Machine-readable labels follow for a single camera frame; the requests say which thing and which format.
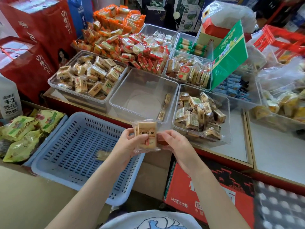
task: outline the person's left hand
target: person's left hand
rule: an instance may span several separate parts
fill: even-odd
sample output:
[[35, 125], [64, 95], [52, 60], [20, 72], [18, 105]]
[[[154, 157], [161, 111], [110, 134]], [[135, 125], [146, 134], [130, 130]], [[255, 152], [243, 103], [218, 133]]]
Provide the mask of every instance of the person's left hand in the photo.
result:
[[129, 160], [133, 156], [137, 155], [137, 153], [134, 152], [136, 146], [143, 144], [148, 139], [148, 134], [142, 134], [135, 137], [134, 134], [130, 135], [133, 132], [133, 128], [125, 129], [109, 157], [106, 159], [114, 162], [115, 165], [118, 165], [120, 167], [120, 171], [123, 171], [126, 168]]

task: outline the hand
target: hand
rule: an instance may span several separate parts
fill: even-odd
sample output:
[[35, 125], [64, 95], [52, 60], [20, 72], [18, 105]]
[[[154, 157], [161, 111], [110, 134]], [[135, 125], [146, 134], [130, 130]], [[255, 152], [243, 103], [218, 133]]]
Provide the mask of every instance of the hand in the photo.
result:
[[175, 130], [165, 130], [158, 134], [158, 140], [166, 141], [169, 146], [163, 149], [171, 150], [178, 164], [190, 177], [204, 165], [188, 139]]
[[142, 134], [135, 137], [134, 134], [130, 135], [133, 132], [133, 128], [125, 129], [109, 157], [106, 159], [116, 163], [116, 165], [120, 167], [121, 171], [126, 168], [129, 160], [138, 154], [134, 152], [135, 147], [143, 144], [148, 139], [148, 134]]

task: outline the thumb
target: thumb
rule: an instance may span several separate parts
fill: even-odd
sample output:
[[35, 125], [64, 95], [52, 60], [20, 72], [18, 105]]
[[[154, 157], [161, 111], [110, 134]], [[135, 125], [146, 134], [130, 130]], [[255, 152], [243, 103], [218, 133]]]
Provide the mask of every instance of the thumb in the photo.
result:
[[175, 138], [166, 132], [162, 132], [163, 139], [173, 148], [175, 146]]
[[148, 134], [137, 135], [134, 138], [130, 139], [129, 142], [131, 146], [136, 147], [139, 144], [144, 144], [144, 142], [148, 139]]

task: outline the white bag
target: white bag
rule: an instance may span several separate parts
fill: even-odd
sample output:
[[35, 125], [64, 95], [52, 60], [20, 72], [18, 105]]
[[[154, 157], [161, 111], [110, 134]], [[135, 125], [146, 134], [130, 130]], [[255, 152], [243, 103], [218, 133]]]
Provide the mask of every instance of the white bag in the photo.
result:
[[0, 74], [0, 114], [5, 120], [23, 115], [16, 84]]
[[242, 21], [242, 28], [244, 33], [252, 34], [255, 30], [256, 15], [248, 7], [225, 3], [221, 1], [213, 1], [205, 7], [201, 21], [204, 23], [208, 18], [211, 18], [215, 26], [232, 29], [232, 27], [239, 21]]

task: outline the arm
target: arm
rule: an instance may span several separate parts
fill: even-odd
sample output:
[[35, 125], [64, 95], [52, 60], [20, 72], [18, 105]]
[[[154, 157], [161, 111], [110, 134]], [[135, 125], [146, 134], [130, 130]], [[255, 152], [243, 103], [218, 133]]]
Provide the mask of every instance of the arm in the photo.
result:
[[109, 157], [93, 173], [81, 190], [59, 212], [46, 229], [94, 228], [112, 187], [125, 169], [134, 148], [145, 142], [147, 134], [129, 136], [132, 128], [123, 131]]
[[211, 229], [250, 229], [210, 169], [184, 136], [174, 130], [166, 130], [158, 139], [164, 139], [169, 144], [165, 148], [172, 150], [178, 164], [191, 177]]

